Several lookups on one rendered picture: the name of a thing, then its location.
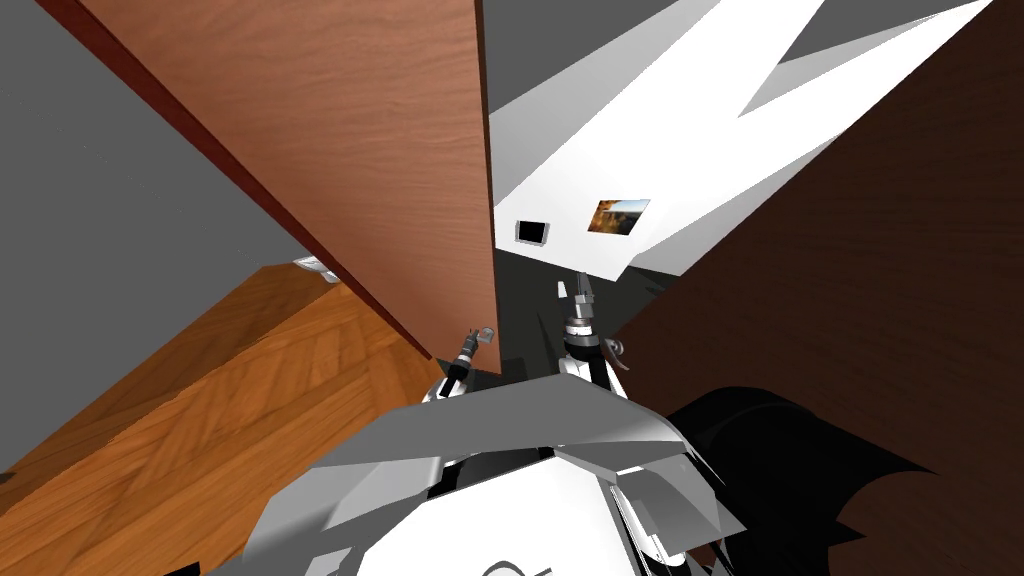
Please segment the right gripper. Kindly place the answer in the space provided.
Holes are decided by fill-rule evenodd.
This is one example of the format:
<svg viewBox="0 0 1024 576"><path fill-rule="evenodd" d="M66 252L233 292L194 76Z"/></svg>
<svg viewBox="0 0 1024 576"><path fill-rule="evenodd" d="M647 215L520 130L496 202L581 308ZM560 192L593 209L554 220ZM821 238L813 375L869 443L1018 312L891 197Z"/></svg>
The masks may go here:
<svg viewBox="0 0 1024 576"><path fill-rule="evenodd" d="M595 296L590 284L589 276L584 272L579 272L577 278L577 294L570 296L569 318L577 318L581 321L591 321L594 318ZM569 298L569 290L564 281L556 284L557 296L560 300Z"/></svg>

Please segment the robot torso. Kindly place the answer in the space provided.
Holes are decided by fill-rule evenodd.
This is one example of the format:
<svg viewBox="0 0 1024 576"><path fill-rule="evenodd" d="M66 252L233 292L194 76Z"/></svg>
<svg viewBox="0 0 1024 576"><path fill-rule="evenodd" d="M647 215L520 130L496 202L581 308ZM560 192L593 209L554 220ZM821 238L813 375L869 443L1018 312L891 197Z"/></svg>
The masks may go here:
<svg viewBox="0 0 1024 576"><path fill-rule="evenodd" d="M742 523L660 415L557 374L392 410L209 576L646 576Z"/></svg>

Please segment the reddish brown door leaf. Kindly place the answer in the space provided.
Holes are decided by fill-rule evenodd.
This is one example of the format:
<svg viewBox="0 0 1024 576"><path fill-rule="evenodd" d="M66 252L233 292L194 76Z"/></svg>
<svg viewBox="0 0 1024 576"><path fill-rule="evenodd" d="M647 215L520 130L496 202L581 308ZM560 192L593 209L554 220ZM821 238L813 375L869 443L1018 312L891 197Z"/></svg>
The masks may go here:
<svg viewBox="0 0 1024 576"><path fill-rule="evenodd" d="M499 326L481 0L35 0L417 349Z"/></svg>

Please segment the dark brown door leaf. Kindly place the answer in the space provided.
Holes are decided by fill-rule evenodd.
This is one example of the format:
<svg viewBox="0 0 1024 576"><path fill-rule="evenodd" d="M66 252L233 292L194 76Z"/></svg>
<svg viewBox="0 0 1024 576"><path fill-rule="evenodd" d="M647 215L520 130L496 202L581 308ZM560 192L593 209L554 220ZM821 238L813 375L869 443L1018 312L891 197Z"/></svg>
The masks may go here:
<svg viewBox="0 0 1024 576"><path fill-rule="evenodd" d="M1024 576L1024 0L754 110L840 133L621 330L749 499L723 576Z"/></svg>

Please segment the landscape picture on wall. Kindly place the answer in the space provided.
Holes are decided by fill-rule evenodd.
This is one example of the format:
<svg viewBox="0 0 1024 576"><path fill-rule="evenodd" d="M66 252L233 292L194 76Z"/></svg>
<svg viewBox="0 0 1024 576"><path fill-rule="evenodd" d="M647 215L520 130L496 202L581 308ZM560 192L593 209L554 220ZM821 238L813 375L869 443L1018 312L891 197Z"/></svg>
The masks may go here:
<svg viewBox="0 0 1024 576"><path fill-rule="evenodd" d="M599 201L588 231L628 236L649 205L649 199Z"/></svg>

